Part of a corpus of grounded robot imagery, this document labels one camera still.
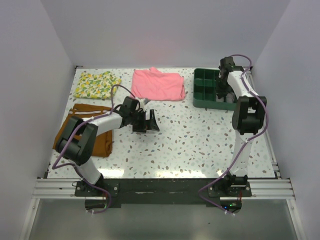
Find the grey striped underwear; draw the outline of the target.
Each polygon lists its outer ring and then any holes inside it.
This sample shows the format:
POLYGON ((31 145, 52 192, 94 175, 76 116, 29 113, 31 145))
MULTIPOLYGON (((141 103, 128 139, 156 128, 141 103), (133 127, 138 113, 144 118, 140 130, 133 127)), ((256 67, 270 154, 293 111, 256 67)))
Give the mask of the grey striped underwear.
POLYGON ((218 103, 228 103, 227 97, 221 97, 219 98, 218 96, 216 96, 216 102, 218 103))

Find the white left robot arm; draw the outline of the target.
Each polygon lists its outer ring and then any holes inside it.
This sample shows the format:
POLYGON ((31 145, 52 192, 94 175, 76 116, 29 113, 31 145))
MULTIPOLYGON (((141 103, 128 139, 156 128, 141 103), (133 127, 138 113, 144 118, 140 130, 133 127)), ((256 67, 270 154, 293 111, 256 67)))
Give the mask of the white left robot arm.
POLYGON ((104 190, 101 182, 104 178, 92 160, 97 136, 128 125, 137 133, 158 132, 160 129, 155 111, 145 110, 149 102, 147 98, 127 96, 116 109, 85 118, 71 116, 67 121, 57 140, 55 151, 59 153, 59 159, 67 159, 68 164, 75 168, 81 179, 87 183, 86 191, 92 196, 99 196, 104 190))

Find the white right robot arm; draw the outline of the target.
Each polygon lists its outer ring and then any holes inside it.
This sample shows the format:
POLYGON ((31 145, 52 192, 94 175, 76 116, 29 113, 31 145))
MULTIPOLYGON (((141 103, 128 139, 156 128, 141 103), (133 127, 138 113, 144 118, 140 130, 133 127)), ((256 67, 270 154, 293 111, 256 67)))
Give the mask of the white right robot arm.
POLYGON ((216 79, 219 99, 237 100, 232 115, 235 130, 235 145, 231 164, 223 178, 217 181, 215 189, 233 197, 240 192, 250 191, 248 183, 248 161, 253 140, 264 133, 267 99, 259 96, 247 79, 249 67, 236 65, 235 55, 220 60, 219 75, 216 79))

